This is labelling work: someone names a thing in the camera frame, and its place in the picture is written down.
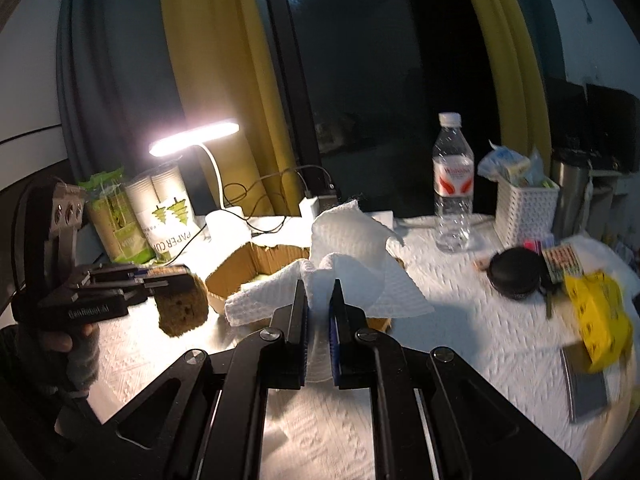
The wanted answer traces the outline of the left hand in grey glove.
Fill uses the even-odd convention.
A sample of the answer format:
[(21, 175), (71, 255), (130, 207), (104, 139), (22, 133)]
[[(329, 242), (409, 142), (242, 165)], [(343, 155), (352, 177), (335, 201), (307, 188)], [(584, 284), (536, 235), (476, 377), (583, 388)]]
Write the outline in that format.
[(83, 399), (99, 377), (98, 324), (73, 327), (69, 333), (41, 335), (49, 384), (69, 398)]

